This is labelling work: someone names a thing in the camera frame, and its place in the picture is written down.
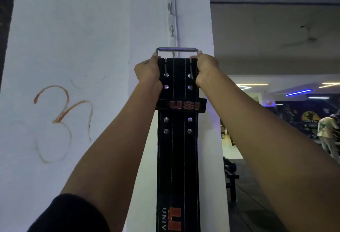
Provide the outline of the person's left hand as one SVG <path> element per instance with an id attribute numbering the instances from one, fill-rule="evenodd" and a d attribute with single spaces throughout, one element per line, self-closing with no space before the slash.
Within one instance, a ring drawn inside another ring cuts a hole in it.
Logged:
<path id="1" fill-rule="evenodd" d="M 137 64 L 134 67 L 134 72 L 138 79 L 138 85 L 159 94 L 163 88 L 160 81 L 159 66 L 154 67 L 151 65 L 151 58 Z"/>

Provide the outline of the person's right hand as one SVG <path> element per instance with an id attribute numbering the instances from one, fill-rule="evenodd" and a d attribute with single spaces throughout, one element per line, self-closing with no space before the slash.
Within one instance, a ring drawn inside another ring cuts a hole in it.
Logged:
<path id="1" fill-rule="evenodd" d="M 196 77 L 196 85 L 202 90 L 211 86 L 220 72 L 217 59 L 209 54 L 204 54 L 204 63 L 197 63 L 197 68 L 199 73 Z"/>

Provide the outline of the black leather weightlifting belt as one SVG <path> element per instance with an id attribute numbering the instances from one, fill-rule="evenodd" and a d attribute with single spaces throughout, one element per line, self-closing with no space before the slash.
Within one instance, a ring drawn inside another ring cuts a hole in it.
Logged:
<path id="1" fill-rule="evenodd" d="M 201 232 L 197 58 L 159 58 L 156 232 Z"/>

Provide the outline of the person's left forearm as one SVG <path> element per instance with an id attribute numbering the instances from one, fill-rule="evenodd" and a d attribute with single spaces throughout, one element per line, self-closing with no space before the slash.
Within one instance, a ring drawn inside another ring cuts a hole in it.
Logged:
<path id="1" fill-rule="evenodd" d="M 124 228 L 161 90 L 159 80 L 139 81 L 120 113 L 80 159 L 62 190 L 93 204 L 111 232 L 122 232 Z"/>

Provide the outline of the person's right forearm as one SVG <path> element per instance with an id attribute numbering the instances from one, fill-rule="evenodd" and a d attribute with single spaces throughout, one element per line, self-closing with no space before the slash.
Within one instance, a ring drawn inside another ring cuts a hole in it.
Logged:
<path id="1" fill-rule="evenodd" d="M 215 66 L 197 84 L 290 232 L 340 232 L 340 165 Z"/>

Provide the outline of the blue ceiling light strip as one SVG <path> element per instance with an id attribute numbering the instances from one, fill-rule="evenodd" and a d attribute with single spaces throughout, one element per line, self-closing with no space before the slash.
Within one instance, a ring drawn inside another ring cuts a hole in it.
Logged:
<path id="1" fill-rule="evenodd" d="M 302 90 L 302 91 L 298 91 L 298 92 L 292 92 L 292 93 L 286 94 L 286 97 L 295 96 L 295 95 L 299 95 L 299 94 L 304 94 L 304 93 L 312 92 L 312 91 L 313 91 L 313 89 L 307 89 L 307 90 Z"/>

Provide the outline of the dark banner with yellow logo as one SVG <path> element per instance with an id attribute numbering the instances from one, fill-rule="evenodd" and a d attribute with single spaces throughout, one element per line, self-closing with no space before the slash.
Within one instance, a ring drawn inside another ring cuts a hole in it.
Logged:
<path id="1" fill-rule="evenodd" d="M 317 137 L 320 119 L 340 115 L 340 105 L 326 100 L 278 101 L 275 107 L 280 118 L 309 137 Z"/>

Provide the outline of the black gym bench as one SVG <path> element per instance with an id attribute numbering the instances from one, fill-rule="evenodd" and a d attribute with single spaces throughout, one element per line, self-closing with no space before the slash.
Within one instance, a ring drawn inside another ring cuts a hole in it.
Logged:
<path id="1" fill-rule="evenodd" d="M 230 190 L 230 201 L 235 203 L 237 201 L 235 180 L 239 179 L 239 175 L 236 174 L 237 165 L 225 156 L 223 156 L 223 165 L 226 188 Z"/>

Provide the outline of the black shirt sleeve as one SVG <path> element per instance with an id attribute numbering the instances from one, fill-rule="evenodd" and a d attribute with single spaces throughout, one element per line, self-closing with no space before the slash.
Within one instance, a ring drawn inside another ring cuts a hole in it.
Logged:
<path id="1" fill-rule="evenodd" d="M 111 232 L 102 213 L 87 200 L 61 194 L 27 232 Z"/>

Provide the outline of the white wall hook rail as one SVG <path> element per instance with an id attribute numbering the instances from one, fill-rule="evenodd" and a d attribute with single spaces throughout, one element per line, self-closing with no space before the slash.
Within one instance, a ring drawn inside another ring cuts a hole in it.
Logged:
<path id="1" fill-rule="evenodd" d="M 166 0 L 168 47 L 178 46 L 176 0 Z"/>

